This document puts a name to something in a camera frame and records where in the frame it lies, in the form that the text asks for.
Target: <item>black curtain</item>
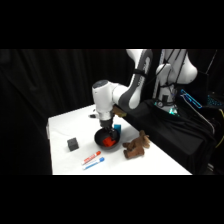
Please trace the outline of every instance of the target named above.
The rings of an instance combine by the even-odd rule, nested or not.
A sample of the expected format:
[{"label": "black curtain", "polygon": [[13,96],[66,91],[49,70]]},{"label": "black curtain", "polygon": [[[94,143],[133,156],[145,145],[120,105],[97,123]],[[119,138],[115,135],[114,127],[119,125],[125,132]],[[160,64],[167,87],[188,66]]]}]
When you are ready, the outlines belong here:
[{"label": "black curtain", "polygon": [[[152,50],[154,60],[142,101],[152,98],[161,55],[161,49]],[[206,71],[214,50],[206,54],[203,49],[192,50],[189,56],[197,68]],[[219,57],[221,53],[209,71],[211,83],[221,81]],[[48,118],[93,104],[96,81],[129,85],[133,69],[125,49],[0,50],[0,173],[51,174]],[[220,91],[221,85],[212,84]]]}]

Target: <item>brown teddy bear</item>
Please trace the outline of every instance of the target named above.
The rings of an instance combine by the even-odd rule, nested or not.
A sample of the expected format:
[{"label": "brown teddy bear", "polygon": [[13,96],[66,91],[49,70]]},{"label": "brown teddy bear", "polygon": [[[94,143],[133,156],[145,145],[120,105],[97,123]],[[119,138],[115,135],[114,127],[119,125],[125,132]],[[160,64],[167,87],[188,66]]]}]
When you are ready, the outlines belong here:
[{"label": "brown teddy bear", "polygon": [[144,148],[149,148],[149,143],[149,136],[146,135],[144,131],[140,131],[138,138],[134,139],[131,143],[123,144],[123,147],[127,148],[127,150],[124,150],[125,157],[131,159],[136,156],[145,155]]}]

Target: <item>marker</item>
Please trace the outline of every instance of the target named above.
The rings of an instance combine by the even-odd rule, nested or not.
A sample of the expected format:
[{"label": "marker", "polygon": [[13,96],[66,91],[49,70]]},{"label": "marker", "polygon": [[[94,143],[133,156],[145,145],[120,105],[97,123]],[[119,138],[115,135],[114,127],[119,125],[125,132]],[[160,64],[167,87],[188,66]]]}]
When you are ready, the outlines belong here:
[{"label": "marker", "polygon": [[96,154],[90,156],[89,158],[85,159],[83,162],[82,162],[82,165],[85,165],[86,163],[90,162],[92,159],[96,158],[97,156],[99,156],[101,154],[101,152],[97,152]]},{"label": "marker", "polygon": [[95,166],[95,165],[97,165],[97,164],[103,162],[104,160],[105,160],[105,159],[102,157],[102,158],[96,160],[95,163],[91,163],[91,164],[88,164],[88,165],[86,165],[85,167],[83,167],[83,170],[87,170],[87,169],[89,169],[90,167],[93,167],[93,166]]}]

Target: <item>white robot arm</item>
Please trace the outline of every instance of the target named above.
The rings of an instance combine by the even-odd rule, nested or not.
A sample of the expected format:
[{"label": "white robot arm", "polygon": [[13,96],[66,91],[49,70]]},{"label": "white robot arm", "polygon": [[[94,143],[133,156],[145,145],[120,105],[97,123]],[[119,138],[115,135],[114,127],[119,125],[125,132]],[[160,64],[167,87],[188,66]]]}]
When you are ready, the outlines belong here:
[{"label": "white robot arm", "polygon": [[149,73],[152,62],[151,49],[126,49],[127,54],[134,60],[135,70],[129,87],[101,80],[93,85],[93,99],[96,111],[99,113],[100,125],[112,129],[113,106],[117,104],[122,110],[135,109],[141,98],[141,91]]},{"label": "white robot arm", "polygon": [[165,49],[165,64],[157,69],[157,82],[154,97],[159,88],[157,107],[175,114],[176,84],[190,84],[197,77],[198,71],[191,64],[186,49]]}]

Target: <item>small black box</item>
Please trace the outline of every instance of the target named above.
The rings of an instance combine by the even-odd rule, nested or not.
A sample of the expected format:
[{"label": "small black box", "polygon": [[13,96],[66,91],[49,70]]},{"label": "small black box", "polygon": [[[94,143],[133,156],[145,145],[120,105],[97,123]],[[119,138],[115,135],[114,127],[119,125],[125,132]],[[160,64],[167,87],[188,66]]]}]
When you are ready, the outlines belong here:
[{"label": "small black box", "polygon": [[68,140],[68,147],[69,147],[71,152],[79,148],[79,145],[78,145],[78,142],[77,142],[76,138]]}]

